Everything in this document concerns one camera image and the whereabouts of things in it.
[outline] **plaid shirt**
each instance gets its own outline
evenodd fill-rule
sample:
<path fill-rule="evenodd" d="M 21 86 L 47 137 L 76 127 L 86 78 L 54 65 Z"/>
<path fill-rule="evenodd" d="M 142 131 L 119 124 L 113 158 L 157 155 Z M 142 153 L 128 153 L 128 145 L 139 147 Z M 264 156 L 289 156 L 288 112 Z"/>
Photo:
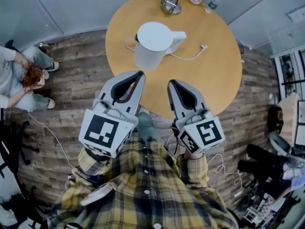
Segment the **plaid shirt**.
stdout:
<path fill-rule="evenodd" d="M 49 215 L 49 228 L 64 228 L 84 210 L 80 201 L 110 184 L 112 192 L 88 205 L 83 228 L 238 228 L 219 194 L 208 187 L 205 156 L 186 160 L 163 143 L 131 137 L 115 159 L 98 162 L 85 148 L 74 180 Z"/>

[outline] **desk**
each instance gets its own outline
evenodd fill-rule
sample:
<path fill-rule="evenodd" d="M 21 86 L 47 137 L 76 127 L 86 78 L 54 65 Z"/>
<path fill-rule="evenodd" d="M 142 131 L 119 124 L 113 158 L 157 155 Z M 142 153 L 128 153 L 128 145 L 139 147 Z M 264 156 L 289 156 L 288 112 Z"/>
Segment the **desk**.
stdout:
<path fill-rule="evenodd" d="M 161 0 L 130 0 L 120 7 L 110 21 L 106 34 L 106 54 L 112 73 L 138 70 L 134 52 L 125 48 L 139 27 L 150 21 L 165 24 L 172 31 L 185 31 L 187 39 L 175 55 L 193 58 L 201 45 L 208 49 L 192 61 L 182 61 L 170 55 L 159 67 L 144 72 L 141 106 L 168 119 L 174 119 L 168 100 L 167 84 L 171 79 L 187 82 L 200 91 L 214 115 L 223 111 L 235 98 L 242 78 L 241 56 L 230 29 L 216 13 L 206 13 L 202 5 L 179 0 L 182 12 L 167 16 L 160 9 Z"/>

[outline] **person sitting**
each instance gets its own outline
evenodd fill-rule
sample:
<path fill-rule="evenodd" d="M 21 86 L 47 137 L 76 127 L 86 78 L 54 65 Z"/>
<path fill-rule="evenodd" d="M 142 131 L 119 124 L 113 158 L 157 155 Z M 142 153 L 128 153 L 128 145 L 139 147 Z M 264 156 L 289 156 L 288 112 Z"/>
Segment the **person sitting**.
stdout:
<path fill-rule="evenodd" d="M 52 99 L 33 92 L 43 85 L 22 86 L 22 79 L 26 73 L 23 66 L 29 63 L 34 63 L 48 72 L 59 68 L 58 62 L 54 62 L 37 47 L 31 46 L 19 53 L 0 46 L 0 108 L 16 107 L 29 112 L 41 108 L 54 108 L 55 102 Z"/>
<path fill-rule="evenodd" d="M 287 157 L 274 155 L 253 144 L 247 146 L 246 152 L 256 161 L 240 160 L 238 170 L 254 174 L 259 182 L 258 189 L 271 195 L 275 202 L 305 185 L 305 168 L 290 168 Z"/>

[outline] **white kettle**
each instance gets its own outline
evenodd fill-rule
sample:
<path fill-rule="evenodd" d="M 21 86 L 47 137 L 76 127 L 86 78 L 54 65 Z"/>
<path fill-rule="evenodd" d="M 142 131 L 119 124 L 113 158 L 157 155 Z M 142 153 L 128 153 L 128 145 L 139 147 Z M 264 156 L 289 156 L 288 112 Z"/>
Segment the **white kettle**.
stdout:
<path fill-rule="evenodd" d="M 174 53 L 185 40 L 183 31 L 171 31 L 166 25 L 158 22 L 143 24 L 135 37 L 134 62 L 144 71 L 155 70 L 163 57 Z"/>

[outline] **power cord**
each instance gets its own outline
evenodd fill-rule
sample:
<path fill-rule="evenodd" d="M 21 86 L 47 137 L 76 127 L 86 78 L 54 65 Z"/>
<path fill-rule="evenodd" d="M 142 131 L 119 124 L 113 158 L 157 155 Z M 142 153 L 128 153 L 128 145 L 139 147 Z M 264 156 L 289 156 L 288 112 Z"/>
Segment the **power cord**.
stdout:
<path fill-rule="evenodd" d="M 240 187 L 241 189 L 243 189 L 243 182 L 242 182 L 242 173 L 240 172 L 230 172 L 230 173 L 227 173 L 226 170 L 225 170 L 225 166 L 224 166 L 224 159 L 223 159 L 223 156 L 221 154 L 216 154 L 212 159 L 210 159 L 210 161 L 208 162 L 208 166 L 210 164 L 210 162 L 216 158 L 217 156 L 220 156 L 221 157 L 221 162 L 222 164 L 219 165 L 216 170 L 215 170 L 215 173 L 219 173 L 222 169 L 224 169 L 224 173 L 226 175 L 232 175 L 232 174 L 238 174 L 239 175 L 239 178 L 237 178 L 235 181 L 234 181 L 234 185 L 237 185 L 238 183 L 240 183 Z"/>
<path fill-rule="evenodd" d="M 170 138 L 172 137 L 172 135 L 174 135 L 174 133 L 172 133 L 172 134 L 168 137 L 168 139 L 167 139 L 167 141 L 166 141 L 166 145 L 168 144 L 168 141 L 170 140 Z M 174 152 L 174 155 L 177 153 L 178 145 L 181 145 L 181 144 L 178 143 L 178 139 L 177 139 L 177 145 L 176 145 L 176 150 L 175 150 L 175 152 Z M 225 170 L 225 166 L 224 166 L 224 159 L 223 159 L 223 156 L 222 156 L 221 154 L 216 154 L 216 155 L 208 162 L 208 166 L 209 166 L 210 162 L 211 162 L 213 159 L 215 159 L 217 156 L 220 156 L 220 157 L 221 157 L 222 164 L 219 165 L 219 166 L 215 169 L 215 173 L 219 173 L 219 172 L 222 171 L 222 169 L 224 169 L 224 173 L 225 173 L 226 175 L 238 174 L 239 177 L 234 181 L 234 185 L 237 185 L 237 184 L 240 183 L 240 186 L 241 186 L 241 188 L 243 189 L 242 173 L 240 173 L 240 172 L 230 172 L 230 173 L 227 173 L 226 170 Z"/>
<path fill-rule="evenodd" d="M 128 39 L 128 40 L 125 42 L 125 47 L 128 48 L 128 49 L 131 50 L 131 51 L 135 51 L 133 48 L 131 48 L 131 47 L 129 47 L 129 46 L 127 45 L 127 43 L 128 43 L 129 41 L 131 41 L 131 40 L 134 40 L 134 38 Z M 206 50 L 206 49 L 208 48 L 207 45 L 201 45 L 201 47 L 202 47 L 201 51 L 200 51 L 195 57 L 193 57 L 193 58 L 191 58 L 191 59 L 184 59 L 184 58 L 181 58 L 181 57 L 179 57 L 179 56 L 176 56 L 176 55 L 174 55 L 174 54 L 172 54 L 172 53 L 170 53 L 170 55 L 171 55 L 171 56 L 174 56 L 174 57 L 177 58 L 177 59 L 181 59 L 181 60 L 184 60 L 184 61 L 191 61 L 191 60 L 194 60 L 195 58 L 197 58 L 204 50 Z"/>
<path fill-rule="evenodd" d="M 105 102 L 103 102 L 102 99 L 100 99 L 100 98 L 95 98 L 93 100 L 92 109 L 95 107 L 95 105 L 97 103 L 101 103 L 106 108 L 105 114 L 109 113 L 109 111 L 115 111 L 120 115 L 119 120 L 126 121 L 126 117 L 118 109 L 110 109 L 109 106 Z"/>
<path fill-rule="evenodd" d="M 67 159 L 69 165 L 70 165 L 72 168 L 75 168 L 73 165 L 71 165 L 71 163 L 70 163 L 70 161 L 69 161 L 69 159 L 68 159 L 68 156 L 67 156 L 65 150 L 63 149 L 63 147 L 62 147 L 60 141 L 58 140 L 57 136 L 56 136 L 56 135 L 55 135 L 55 134 L 54 134 L 54 133 L 53 133 L 44 123 L 41 123 L 41 122 L 39 122 L 38 120 L 36 120 L 36 119 L 30 114 L 30 112 L 29 112 L 29 115 L 30 115 L 30 117 L 32 117 L 37 123 L 43 125 L 45 128 L 47 128 L 47 129 L 54 135 L 54 137 L 56 138 L 58 144 L 61 146 L 61 149 L 62 149 L 63 153 L 65 154 L 66 159 Z"/>

